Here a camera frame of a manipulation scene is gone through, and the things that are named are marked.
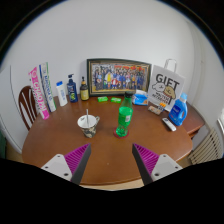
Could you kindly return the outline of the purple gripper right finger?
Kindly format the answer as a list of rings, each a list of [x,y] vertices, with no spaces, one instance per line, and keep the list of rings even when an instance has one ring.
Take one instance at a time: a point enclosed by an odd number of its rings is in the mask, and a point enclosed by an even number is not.
[[[158,155],[138,144],[132,146],[132,154],[144,185],[148,185],[182,169],[167,154]]]

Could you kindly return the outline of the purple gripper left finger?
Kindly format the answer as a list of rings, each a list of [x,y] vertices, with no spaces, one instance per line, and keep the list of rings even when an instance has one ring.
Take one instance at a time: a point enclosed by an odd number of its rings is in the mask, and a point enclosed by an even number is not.
[[[56,154],[42,169],[79,185],[90,155],[91,145],[85,144],[66,155]]]

